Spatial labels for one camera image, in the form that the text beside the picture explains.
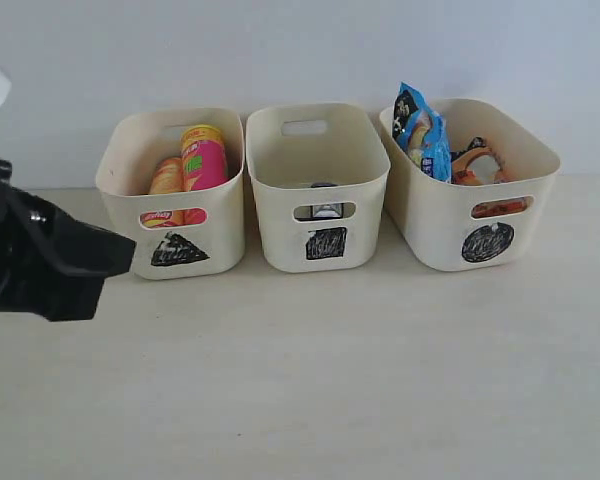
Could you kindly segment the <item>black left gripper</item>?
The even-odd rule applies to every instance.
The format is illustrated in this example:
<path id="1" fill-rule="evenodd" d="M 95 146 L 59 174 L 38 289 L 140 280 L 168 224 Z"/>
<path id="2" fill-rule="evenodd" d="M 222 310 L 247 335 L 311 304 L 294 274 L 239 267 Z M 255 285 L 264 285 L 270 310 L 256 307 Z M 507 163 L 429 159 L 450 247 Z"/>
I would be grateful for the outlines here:
<path id="1" fill-rule="evenodd" d="M 11 177 L 11 163 L 0 159 L 0 312 L 48 321 L 93 319 L 105 279 L 65 275 L 124 274 L 136 242 L 13 187 Z M 33 231 L 45 236 L 44 258 Z"/>

